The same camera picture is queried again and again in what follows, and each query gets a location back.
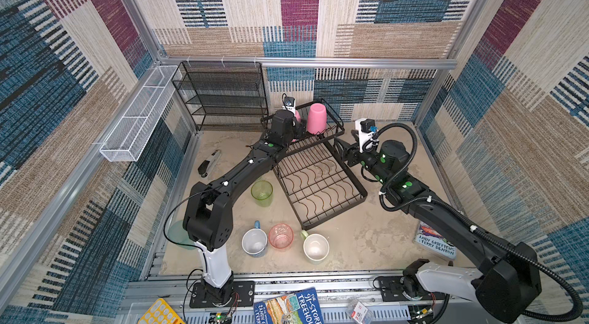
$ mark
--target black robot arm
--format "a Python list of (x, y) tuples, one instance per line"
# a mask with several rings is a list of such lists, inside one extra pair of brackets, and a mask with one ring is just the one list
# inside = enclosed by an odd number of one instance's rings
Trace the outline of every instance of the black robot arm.
[(198, 241), (209, 251), (225, 244), (233, 230), (233, 204), (250, 185), (280, 162), (293, 139), (305, 132), (288, 110), (278, 110), (269, 131), (251, 146), (249, 154), (231, 171), (208, 185), (196, 183), (190, 190), (184, 214), (183, 228), (192, 241)]
[[(369, 119), (357, 122), (357, 130), (353, 132), (357, 143), (348, 144), (335, 139), (340, 157), (350, 167), (360, 163), (364, 170), (382, 184), (380, 203), (385, 210), (402, 210), (427, 223), (475, 264), (482, 275), (473, 277), (469, 282), (475, 296), (469, 299), (476, 299), (493, 317), (505, 323), (514, 322), (521, 314), (555, 322), (569, 321), (580, 316), (583, 304), (578, 293), (563, 278), (539, 264), (534, 249), (524, 242), (513, 245), (497, 237), (441, 201), (426, 184), (407, 172), (412, 156), (403, 143), (387, 140), (378, 151), (378, 139), (374, 138), (381, 132), (376, 132), (374, 123), (374, 120)], [(415, 133), (407, 125), (399, 123), (387, 126), (407, 129), (416, 147)], [(386, 205), (383, 196), (392, 207)], [(427, 262), (429, 261), (420, 259), (409, 266), (404, 271), (408, 278), (406, 282), (420, 286), (419, 283), (423, 281), (419, 281), (416, 273), (419, 275), (420, 266)], [(569, 293), (573, 301), (570, 312), (547, 315), (526, 310), (542, 291), (539, 270), (557, 281)]]

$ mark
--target woven fabric wall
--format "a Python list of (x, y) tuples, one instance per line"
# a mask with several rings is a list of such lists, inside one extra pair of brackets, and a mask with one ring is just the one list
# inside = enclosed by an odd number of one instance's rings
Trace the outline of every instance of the woven fabric wall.
[[(136, 0), (168, 55), (444, 58), (473, 0)], [(434, 71), (264, 71), (282, 93), (324, 98), (344, 120), (414, 118)]]
[(0, 323), (113, 322), (140, 278), (190, 135), (172, 100), (139, 161), (103, 160)]
[(0, 265), (151, 60), (121, 0), (0, 0)]
[[(467, 214), (527, 242), (582, 294), (577, 323), (589, 323), (587, 11), (589, 0), (491, 0), (421, 125)], [(569, 310), (542, 285), (534, 311)]]

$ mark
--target pink plastic cup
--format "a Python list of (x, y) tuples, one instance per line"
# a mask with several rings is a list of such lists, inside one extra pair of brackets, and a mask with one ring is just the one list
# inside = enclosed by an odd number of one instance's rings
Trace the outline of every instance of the pink plastic cup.
[(328, 127), (328, 111), (321, 103), (313, 103), (307, 117), (307, 132), (319, 135)]
[(291, 245), (294, 236), (293, 229), (289, 225), (278, 223), (270, 229), (268, 240), (274, 248), (283, 250)]

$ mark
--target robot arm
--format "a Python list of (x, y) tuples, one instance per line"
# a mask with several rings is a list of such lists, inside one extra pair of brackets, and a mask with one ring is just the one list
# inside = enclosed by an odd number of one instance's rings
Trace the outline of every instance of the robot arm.
[[(412, 133), (404, 124), (387, 125), (387, 128), (389, 126), (404, 127)], [(383, 184), (379, 194), (385, 210), (402, 210), (427, 223), (476, 266), (476, 269), (465, 269), (439, 266), (425, 259), (415, 261), (403, 271), (403, 288), (409, 296), (444, 292), (478, 301), (493, 317), (505, 323), (514, 322), (521, 314), (562, 322), (573, 320), (582, 313), (583, 304), (577, 292), (561, 277), (538, 264), (534, 249), (524, 242), (512, 245), (440, 201), (426, 184), (406, 171), (412, 157), (403, 143), (387, 140), (378, 151), (377, 134), (374, 120), (359, 119), (353, 132), (357, 143), (348, 144), (336, 139), (341, 158), (350, 167), (360, 163)], [(412, 137), (416, 146), (414, 133)], [(387, 206), (382, 196), (393, 207)], [(526, 311), (542, 291), (539, 269), (569, 292), (574, 303), (569, 313), (551, 316)]]
[(233, 204), (258, 177), (284, 158), (293, 139), (305, 133), (304, 121), (295, 118), (295, 99), (286, 97), (284, 102), (285, 109), (272, 117), (271, 129), (251, 146), (241, 162), (208, 185), (198, 182), (190, 190), (183, 228), (200, 250), (204, 289), (220, 305), (229, 301), (233, 290), (225, 247), (233, 230)]

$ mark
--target white mug with green handle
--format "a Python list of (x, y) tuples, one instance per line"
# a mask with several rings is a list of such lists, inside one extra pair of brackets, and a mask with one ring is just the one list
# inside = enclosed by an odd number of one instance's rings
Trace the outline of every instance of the white mug with green handle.
[(313, 264), (319, 264), (324, 261), (329, 254), (329, 242), (319, 233), (308, 234), (302, 231), (300, 236), (303, 238), (303, 251), (305, 256)]

